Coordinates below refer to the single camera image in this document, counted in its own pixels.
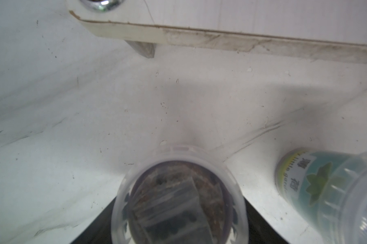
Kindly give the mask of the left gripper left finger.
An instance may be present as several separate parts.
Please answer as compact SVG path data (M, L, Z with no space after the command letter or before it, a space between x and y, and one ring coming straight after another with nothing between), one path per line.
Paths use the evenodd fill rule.
M111 219L115 200L71 244L112 244Z

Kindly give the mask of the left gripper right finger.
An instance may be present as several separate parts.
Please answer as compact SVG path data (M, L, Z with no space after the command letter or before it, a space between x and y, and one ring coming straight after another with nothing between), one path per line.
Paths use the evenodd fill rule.
M249 224L249 244L288 244L260 215L259 212L245 200L246 216Z

